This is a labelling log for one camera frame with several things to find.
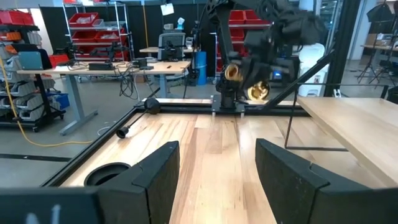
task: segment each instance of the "desk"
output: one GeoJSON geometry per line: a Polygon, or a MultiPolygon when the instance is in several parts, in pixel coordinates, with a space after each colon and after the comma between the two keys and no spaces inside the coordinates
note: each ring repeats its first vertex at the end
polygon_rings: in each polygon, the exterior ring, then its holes
{"type": "MultiPolygon", "coordinates": [[[[148,56],[152,57],[152,54],[157,54],[159,52],[158,47],[148,47],[145,49],[140,49],[140,53],[148,53],[148,56]]],[[[184,48],[184,53],[192,53],[193,49],[184,48]]]]}
{"type": "Polygon", "coordinates": [[[398,105],[377,98],[297,101],[384,184],[397,187],[398,105]]]}
{"type": "MultiPolygon", "coordinates": [[[[138,68],[134,68],[133,75],[160,75],[160,95],[162,97],[167,97],[167,85],[166,85],[166,74],[181,74],[184,73],[185,69],[189,66],[190,62],[157,62],[150,63],[150,66],[153,66],[153,70],[143,71],[138,68]]],[[[114,62],[113,65],[119,69],[120,72],[125,72],[127,67],[123,65],[121,62],[114,62]]],[[[88,70],[86,67],[82,66],[73,66],[72,68],[68,68],[66,66],[57,66],[48,70],[41,71],[32,71],[32,70],[19,70],[17,73],[20,74],[32,74],[32,73],[44,73],[44,74],[64,74],[67,79],[67,90],[68,90],[68,98],[73,109],[73,114],[75,115],[75,120],[61,129],[60,134],[66,135],[68,133],[73,132],[81,125],[85,124],[88,120],[90,120],[93,116],[98,114],[98,110],[94,110],[88,115],[84,114],[83,106],[81,104],[80,94],[77,87],[77,82],[75,75],[118,75],[114,70],[104,71],[104,70],[88,70]]]]}
{"type": "MultiPolygon", "coordinates": [[[[180,141],[180,177],[169,223],[275,223],[257,174],[255,143],[256,138],[265,138],[283,147],[288,122],[288,117],[272,116],[241,119],[240,116],[212,118],[207,114],[145,114],[126,139],[111,136],[62,187],[82,186],[86,175],[103,164],[118,161],[134,165],[165,142],[180,141]]],[[[292,129],[292,144],[340,145],[312,118],[295,118],[292,129]]],[[[369,187],[384,186],[349,152],[293,152],[369,187]]]]}
{"type": "MultiPolygon", "coordinates": [[[[380,60],[387,60],[387,59],[388,59],[388,55],[382,55],[382,54],[381,54],[381,51],[382,51],[382,50],[386,50],[386,51],[389,52],[389,51],[391,50],[391,47],[390,47],[390,46],[374,46],[374,47],[373,47],[372,45],[362,45],[362,47],[368,48],[368,49],[375,49],[375,50],[376,50],[376,52],[375,52],[375,54],[374,54],[374,57],[373,57],[373,60],[372,60],[372,62],[371,62],[373,68],[376,68],[376,67],[379,65],[380,60]]],[[[398,47],[393,48],[392,51],[393,51],[393,52],[398,52],[398,47]]],[[[398,63],[398,57],[391,56],[391,57],[390,57],[390,61],[391,61],[391,62],[397,62],[397,63],[398,63]]]]}

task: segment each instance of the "blue container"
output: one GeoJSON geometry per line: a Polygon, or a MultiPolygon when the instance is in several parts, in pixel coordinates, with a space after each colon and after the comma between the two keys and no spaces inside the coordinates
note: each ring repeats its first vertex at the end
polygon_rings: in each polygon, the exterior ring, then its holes
{"type": "Polygon", "coordinates": [[[55,101],[60,103],[60,109],[63,110],[70,106],[68,93],[47,93],[47,96],[55,96],[55,101]]]}
{"type": "Polygon", "coordinates": [[[199,70],[198,85],[206,85],[206,52],[195,54],[195,68],[199,70]]]}

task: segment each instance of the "black rod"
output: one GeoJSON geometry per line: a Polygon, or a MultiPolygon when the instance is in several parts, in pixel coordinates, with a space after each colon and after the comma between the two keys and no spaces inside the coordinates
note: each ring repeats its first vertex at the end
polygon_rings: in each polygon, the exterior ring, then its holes
{"type": "MultiPolygon", "coordinates": [[[[328,77],[326,79],[326,83],[328,84],[339,84],[343,79],[349,45],[351,44],[360,3],[361,0],[344,0],[343,2],[335,39],[336,57],[331,61],[329,66],[328,77]]],[[[324,96],[333,96],[334,89],[340,89],[340,86],[326,86],[324,96]]]]}

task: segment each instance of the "wooden table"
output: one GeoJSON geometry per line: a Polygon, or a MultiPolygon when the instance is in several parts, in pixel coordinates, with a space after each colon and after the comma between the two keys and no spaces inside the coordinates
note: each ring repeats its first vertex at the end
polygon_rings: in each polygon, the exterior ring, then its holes
{"type": "MultiPolygon", "coordinates": [[[[184,48],[184,53],[192,53],[193,49],[184,48]]],[[[159,52],[158,47],[148,47],[145,49],[140,49],[140,53],[148,53],[148,56],[152,57],[152,54],[157,54],[159,52]]]]}
{"type": "Polygon", "coordinates": [[[398,184],[398,105],[377,98],[298,98],[386,186],[398,184]]]}
{"type": "MultiPolygon", "coordinates": [[[[180,177],[169,223],[275,223],[257,174],[255,142],[256,138],[265,138],[283,147],[288,122],[288,117],[271,116],[241,119],[203,114],[145,114],[126,139],[111,137],[62,186],[82,186],[87,174],[103,164],[117,161],[134,165],[165,142],[180,141],[180,177]]],[[[294,145],[341,147],[312,118],[295,118],[289,139],[294,145]]],[[[349,152],[293,153],[369,187],[384,187],[349,152]]]]}
{"type": "MultiPolygon", "coordinates": [[[[73,109],[73,114],[75,115],[75,120],[65,126],[60,130],[61,135],[66,135],[68,133],[73,132],[95,115],[98,114],[98,110],[94,110],[90,112],[88,115],[85,115],[83,111],[83,105],[81,103],[79,89],[77,86],[77,82],[75,79],[75,75],[119,75],[120,72],[125,72],[127,70],[128,62],[114,62],[113,65],[117,67],[117,70],[88,70],[88,63],[90,62],[80,62],[81,65],[75,65],[72,67],[67,66],[57,66],[52,69],[47,70],[19,70],[17,73],[19,74],[35,74],[35,73],[43,73],[43,74],[64,74],[67,78],[67,91],[68,98],[73,109]]],[[[191,62],[183,61],[183,62],[157,62],[157,63],[149,63],[150,66],[153,66],[154,69],[143,71],[138,68],[133,68],[133,75],[159,75],[159,85],[160,85],[160,95],[161,97],[167,97],[167,74],[183,74],[185,69],[190,65],[191,62]]]]}

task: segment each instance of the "desk leg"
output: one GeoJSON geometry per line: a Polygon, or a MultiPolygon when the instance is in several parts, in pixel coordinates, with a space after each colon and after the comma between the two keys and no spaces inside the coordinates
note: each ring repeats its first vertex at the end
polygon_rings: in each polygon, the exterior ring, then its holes
{"type": "Polygon", "coordinates": [[[75,120],[70,124],[68,124],[67,126],[65,126],[60,131],[60,134],[62,136],[74,132],[74,130],[78,129],[82,124],[86,123],[94,115],[98,114],[98,111],[95,110],[91,112],[89,115],[85,116],[83,111],[83,106],[81,104],[76,78],[74,75],[66,75],[66,77],[67,77],[68,98],[70,105],[73,109],[73,114],[75,115],[75,120]]]}
{"type": "Polygon", "coordinates": [[[167,80],[165,74],[159,74],[160,97],[167,98],[167,80]]]}
{"type": "Polygon", "coordinates": [[[376,52],[374,53],[374,57],[372,60],[372,69],[371,69],[371,73],[373,74],[373,76],[377,75],[375,69],[380,63],[380,54],[381,50],[376,50],[376,52]]]}

